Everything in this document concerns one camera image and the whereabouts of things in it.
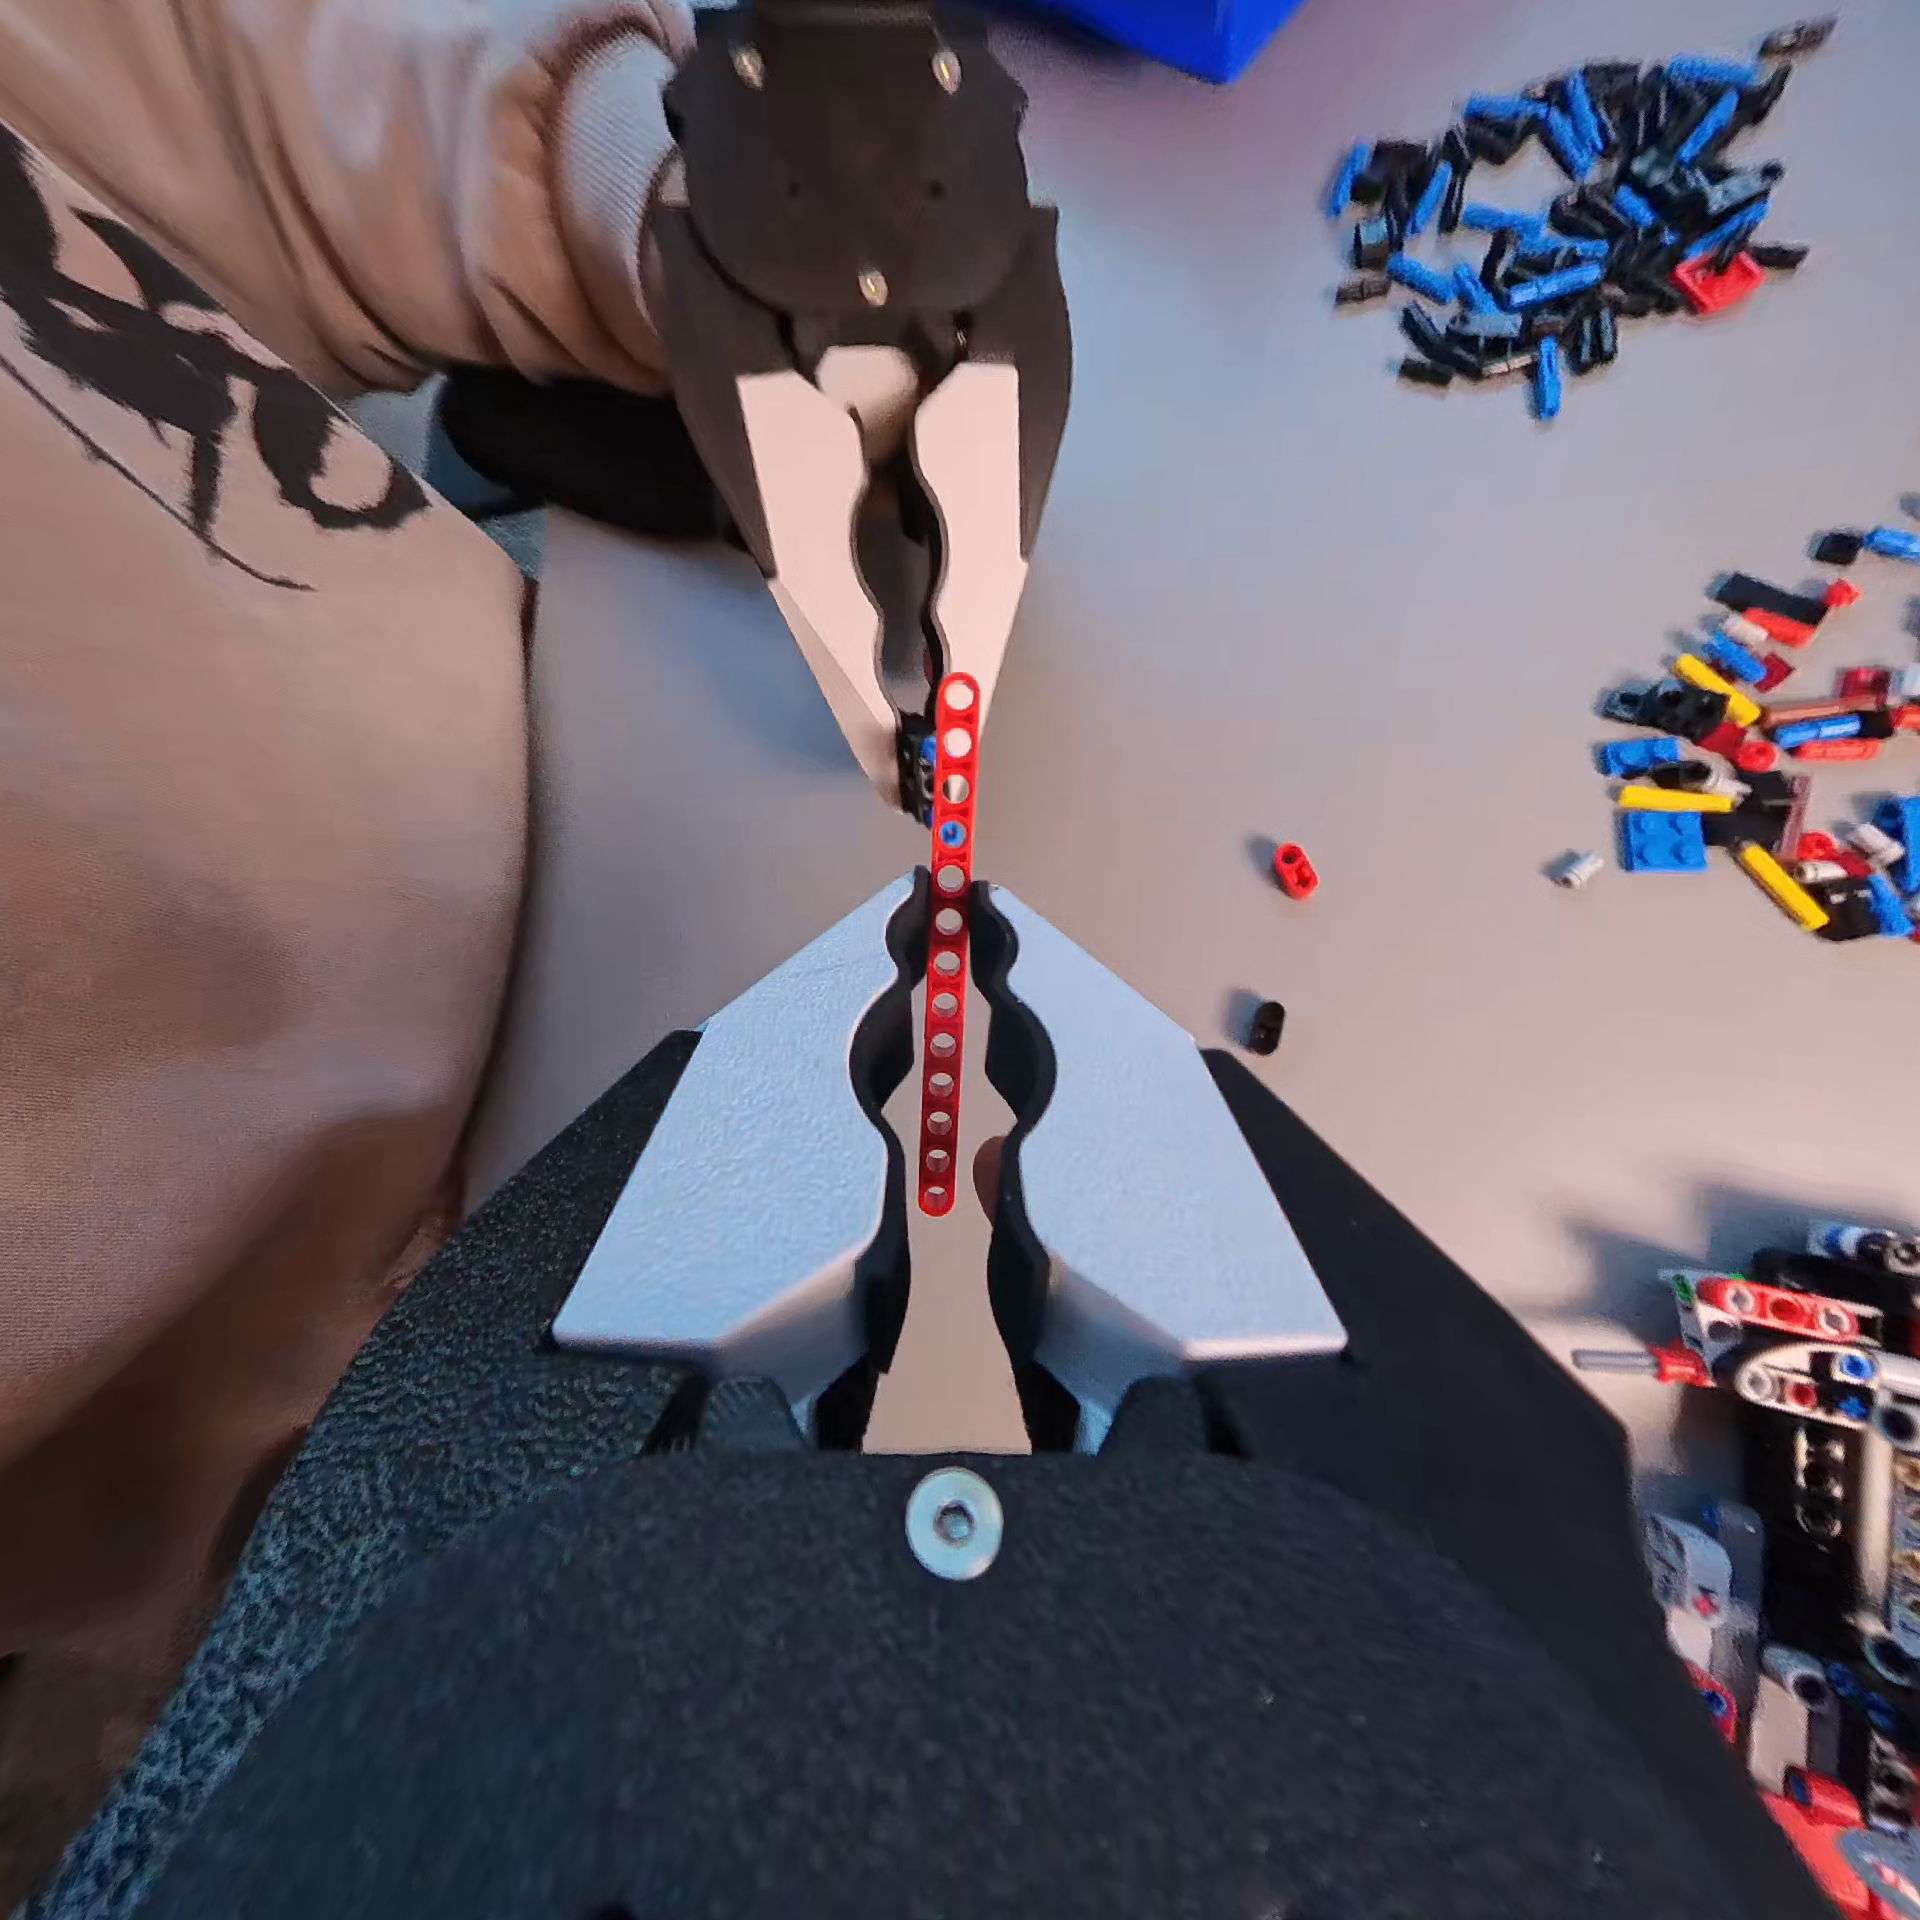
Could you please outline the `partly built lego car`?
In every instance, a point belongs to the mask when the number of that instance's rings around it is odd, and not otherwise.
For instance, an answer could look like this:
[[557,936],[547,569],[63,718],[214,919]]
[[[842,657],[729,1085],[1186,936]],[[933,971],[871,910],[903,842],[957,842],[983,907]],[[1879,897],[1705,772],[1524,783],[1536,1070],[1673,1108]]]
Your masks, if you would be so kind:
[[1575,1370],[1720,1398],[1740,1495],[1646,1516],[1673,1654],[1844,1916],[1918,1916],[1918,1239],[1818,1219],[1668,1268],[1677,1345]]

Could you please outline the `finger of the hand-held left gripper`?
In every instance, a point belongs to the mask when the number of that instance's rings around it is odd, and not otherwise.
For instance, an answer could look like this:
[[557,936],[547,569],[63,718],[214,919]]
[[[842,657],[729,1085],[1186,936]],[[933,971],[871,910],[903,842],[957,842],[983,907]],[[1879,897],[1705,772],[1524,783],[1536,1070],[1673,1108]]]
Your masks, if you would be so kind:
[[884,615],[861,569],[874,455],[898,453],[923,374],[910,352],[825,352],[815,373],[744,373],[750,474],[770,599],[876,797],[914,811],[898,775],[898,706],[881,678]]
[[1019,373],[956,365],[914,418],[933,511],[930,632],[949,672],[996,686],[1028,560],[1023,547]]

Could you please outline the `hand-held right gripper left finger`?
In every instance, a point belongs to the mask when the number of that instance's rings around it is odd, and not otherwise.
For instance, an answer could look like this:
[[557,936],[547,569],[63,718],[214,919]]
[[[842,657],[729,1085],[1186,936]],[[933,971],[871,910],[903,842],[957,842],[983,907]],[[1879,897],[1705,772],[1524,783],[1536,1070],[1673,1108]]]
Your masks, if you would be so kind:
[[864,1437],[910,1306],[907,1148],[930,881],[910,875],[731,996],[692,1048],[581,1279],[562,1351],[770,1379]]

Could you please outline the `pile of mixed coloured bricks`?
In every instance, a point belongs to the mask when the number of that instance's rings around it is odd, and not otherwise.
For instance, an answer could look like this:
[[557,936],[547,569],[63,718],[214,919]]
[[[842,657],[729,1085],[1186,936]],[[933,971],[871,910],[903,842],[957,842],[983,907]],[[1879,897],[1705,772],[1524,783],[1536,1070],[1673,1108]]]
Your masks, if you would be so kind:
[[1778,587],[1721,572],[1699,636],[1660,677],[1599,701],[1616,730],[1595,751],[1622,875],[1695,877],[1725,857],[1798,929],[1827,946],[1918,946],[1918,794],[1868,797],[1840,829],[1815,821],[1821,772],[1860,775],[1918,748],[1918,657],[1844,664],[1807,684],[1807,651],[1853,605],[1860,565],[1918,565],[1901,524],[1812,541],[1821,577]]

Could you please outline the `blue storage bin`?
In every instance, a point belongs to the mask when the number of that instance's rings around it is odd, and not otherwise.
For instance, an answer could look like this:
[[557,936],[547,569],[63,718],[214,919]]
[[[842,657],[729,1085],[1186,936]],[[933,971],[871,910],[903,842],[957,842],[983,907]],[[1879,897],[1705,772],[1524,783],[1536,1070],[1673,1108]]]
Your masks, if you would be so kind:
[[1134,54],[1199,82],[1231,84],[1305,4],[988,4]]

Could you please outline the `long red lego beam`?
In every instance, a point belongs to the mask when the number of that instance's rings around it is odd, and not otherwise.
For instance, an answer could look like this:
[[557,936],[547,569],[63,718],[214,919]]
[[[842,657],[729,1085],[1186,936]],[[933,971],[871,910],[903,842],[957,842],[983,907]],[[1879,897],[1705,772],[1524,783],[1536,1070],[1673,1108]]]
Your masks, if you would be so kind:
[[[964,1070],[968,942],[973,942],[973,854],[980,787],[983,692],[973,677],[949,672],[933,692],[940,739],[937,794],[930,815],[930,936],[921,1079],[921,1210],[933,1219],[956,1210],[957,1115]],[[968,826],[962,850],[946,850],[946,817]]]

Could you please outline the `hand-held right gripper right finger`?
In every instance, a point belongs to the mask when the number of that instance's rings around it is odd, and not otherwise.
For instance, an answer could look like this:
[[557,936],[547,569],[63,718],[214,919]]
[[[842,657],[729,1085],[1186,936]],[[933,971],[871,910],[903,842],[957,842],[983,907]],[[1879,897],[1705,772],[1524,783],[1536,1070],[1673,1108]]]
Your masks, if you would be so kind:
[[973,888],[1000,1146],[989,1308],[1032,1451],[1141,1379],[1349,1348],[1202,1048],[1009,888]]

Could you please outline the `pile of black blue pegs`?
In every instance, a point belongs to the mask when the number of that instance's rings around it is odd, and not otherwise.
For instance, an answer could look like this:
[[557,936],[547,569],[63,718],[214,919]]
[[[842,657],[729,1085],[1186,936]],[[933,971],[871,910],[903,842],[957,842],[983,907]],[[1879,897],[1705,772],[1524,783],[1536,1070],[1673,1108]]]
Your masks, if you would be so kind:
[[1807,267],[1768,235],[1787,167],[1755,138],[1835,25],[1799,19],[1740,58],[1567,64],[1462,99],[1426,142],[1350,145],[1322,198],[1344,240],[1331,310],[1390,318],[1403,391],[1515,391],[1556,421],[1632,327],[1707,323],[1667,282],[1685,260],[1752,247],[1764,288]]

